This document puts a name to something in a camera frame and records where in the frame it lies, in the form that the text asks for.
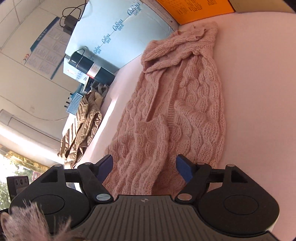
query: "ribbed black plate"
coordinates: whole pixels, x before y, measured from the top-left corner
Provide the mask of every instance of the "ribbed black plate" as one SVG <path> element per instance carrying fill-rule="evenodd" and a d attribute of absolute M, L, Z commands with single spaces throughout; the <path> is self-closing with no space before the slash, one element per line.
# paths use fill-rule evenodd
<path fill-rule="evenodd" d="M 91 241 L 278 241 L 270 233 L 251 238 L 218 233 L 193 207 L 170 196 L 119 196 L 114 203 L 96 206 L 77 230 Z"/>

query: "cable knit pattern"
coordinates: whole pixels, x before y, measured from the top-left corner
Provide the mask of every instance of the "cable knit pattern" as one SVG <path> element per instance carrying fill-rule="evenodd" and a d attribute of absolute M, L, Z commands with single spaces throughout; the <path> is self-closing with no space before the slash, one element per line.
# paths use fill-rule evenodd
<path fill-rule="evenodd" d="M 225 136 L 223 97 L 213 47 L 216 23 L 151 41 L 143 71 L 106 153 L 114 158 L 104 186 L 113 196 L 173 197 L 185 182 L 176 156 L 213 168 Z"/>

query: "black cable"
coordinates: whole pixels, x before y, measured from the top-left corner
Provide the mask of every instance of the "black cable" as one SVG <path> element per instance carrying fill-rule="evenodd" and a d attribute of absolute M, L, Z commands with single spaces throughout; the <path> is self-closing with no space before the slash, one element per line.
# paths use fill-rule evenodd
<path fill-rule="evenodd" d="M 78 51 L 80 51 L 80 50 L 83 50 L 83 54 L 82 54 L 82 55 L 84 55 L 84 53 L 85 53 L 85 49 L 78 49 L 78 50 L 75 51 L 75 52 L 78 52 Z"/>
<path fill-rule="evenodd" d="M 85 3 L 83 3 L 83 4 L 80 4 L 79 6 L 77 6 L 77 7 L 67 7 L 67 8 L 65 8 L 63 11 L 62 11 L 62 17 L 60 18 L 60 20 L 59 20 L 59 25 L 63 28 L 64 26 L 62 26 L 62 24 L 61 24 L 61 21 L 62 21 L 62 19 L 64 18 L 66 18 L 66 17 L 68 17 L 69 15 L 71 15 L 76 9 L 79 9 L 79 17 L 78 17 L 78 21 L 81 19 L 81 17 L 82 17 L 82 15 L 83 15 L 83 13 L 84 13 L 84 10 L 85 10 L 85 5 L 87 4 L 87 2 L 86 2 L 86 0 L 85 0 Z M 64 12 L 65 12 L 65 10 L 67 10 L 67 9 L 72 9 L 73 8 L 73 10 L 68 14 L 68 15 L 64 15 Z"/>
<path fill-rule="evenodd" d="M 80 15 L 79 18 L 78 18 L 78 21 L 80 21 L 80 19 L 82 18 L 82 15 L 83 15 L 84 10 L 85 10 L 85 7 L 86 7 L 86 4 L 87 4 L 87 2 L 86 2 L 86 0 L 85 0 L 84 8 L 83 8 L 83 11 L 82 11 L 81 15 Z"/>

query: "black thermos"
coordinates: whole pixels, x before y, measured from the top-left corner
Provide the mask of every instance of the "black thermos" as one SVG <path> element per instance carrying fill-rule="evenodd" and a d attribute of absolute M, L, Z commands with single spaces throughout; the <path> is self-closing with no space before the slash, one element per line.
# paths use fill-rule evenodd
<path fill-rule="evenodd" d="M 95 64 L 92 60 L 88 59 L 82 54 L 79 54 L 78 52 L 74 52 L 72 54 L 71 58 L 69 59 L 69 64 L 101 84 L 110 86 L 115 78 L 114 74 Z"/>

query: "gold puffer jacket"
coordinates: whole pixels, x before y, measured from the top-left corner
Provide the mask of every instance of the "gold puffer jacket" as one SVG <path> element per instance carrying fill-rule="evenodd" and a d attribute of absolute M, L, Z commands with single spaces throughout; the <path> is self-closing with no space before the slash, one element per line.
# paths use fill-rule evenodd
<path fill-rule="evenodd" d="M 65 168 L 73 168 L 80 161 L 96 134 L 102 121 L 102 99 L 95 91 L 81 99 L 75 121 L 61 140 L 58 156 L 65 160 Z"/>

